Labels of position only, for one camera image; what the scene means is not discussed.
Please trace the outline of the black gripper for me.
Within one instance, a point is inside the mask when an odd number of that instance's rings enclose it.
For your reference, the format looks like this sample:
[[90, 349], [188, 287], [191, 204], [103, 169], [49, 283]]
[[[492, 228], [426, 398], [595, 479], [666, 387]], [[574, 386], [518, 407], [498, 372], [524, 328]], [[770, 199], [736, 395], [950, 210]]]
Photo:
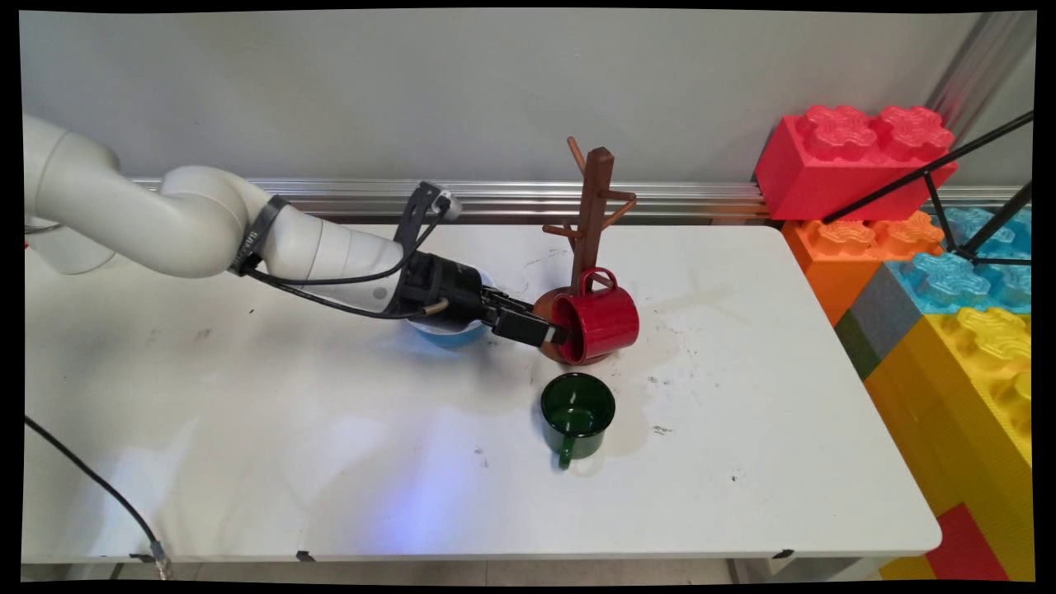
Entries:
[[498, 289], [486, 289], [478, 270], [433, 253], [416, 252], [400, 275], [400, 312], [412, 313], [446, 302], [446, 307], [416, 318], [416, 323], [461, 332], [472, 323], [495, 323], [493, 334], [531, 347], [564, 345], [565, 327], [533, 314], [533, 305]]

